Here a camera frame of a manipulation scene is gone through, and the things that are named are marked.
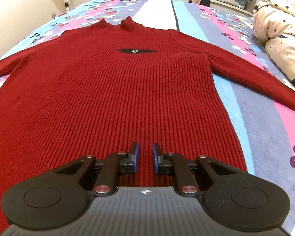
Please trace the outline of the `colourful floral striped bed sheet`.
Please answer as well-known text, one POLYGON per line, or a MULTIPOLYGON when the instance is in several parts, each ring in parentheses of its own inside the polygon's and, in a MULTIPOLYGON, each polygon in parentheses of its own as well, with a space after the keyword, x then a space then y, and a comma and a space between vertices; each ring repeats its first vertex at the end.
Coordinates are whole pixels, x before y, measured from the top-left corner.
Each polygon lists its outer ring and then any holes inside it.
MULTIPOLYGON (((265 54, 244 20, 229 12, 172 0, 94 0, 69 14, 39 25, 9 54, 60 36, 65 30, 89 26, 105 18, 119 23, 126 16, 145 26, 175 28, 222 47, 263 68, 283 86, 291 82, 265 54)), ((280 185, 291 210, 284 223, 295 235, 295 112, 237 83, 214 77, 215 87, 239 138, 248 171, 280 185)))

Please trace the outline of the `cream star-print duvet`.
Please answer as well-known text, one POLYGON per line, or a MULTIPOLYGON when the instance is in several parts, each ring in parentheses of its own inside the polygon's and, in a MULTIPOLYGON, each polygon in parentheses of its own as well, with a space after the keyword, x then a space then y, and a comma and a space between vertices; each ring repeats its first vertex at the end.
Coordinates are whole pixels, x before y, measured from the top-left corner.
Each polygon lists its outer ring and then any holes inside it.
POLYGON ((255 37, 295 85, 295 0, 257 0, 253 14, 255 37))

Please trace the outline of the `dark red knit sweater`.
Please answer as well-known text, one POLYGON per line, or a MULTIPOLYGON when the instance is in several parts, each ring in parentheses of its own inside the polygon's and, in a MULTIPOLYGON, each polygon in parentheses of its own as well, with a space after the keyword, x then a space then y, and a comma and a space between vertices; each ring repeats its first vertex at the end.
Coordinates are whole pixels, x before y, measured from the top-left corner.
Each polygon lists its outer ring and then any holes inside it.
POLYGON ((154 180, 152 144, 187 158, 208 155, 246 169, 219 98, 219 75, 295 111, 295 92, 254 64, 176 30, 131 18, 101 20, 0 60, 1 199, 12 185, 93 153, 104 158, 137 141, 133 183, 154 180))

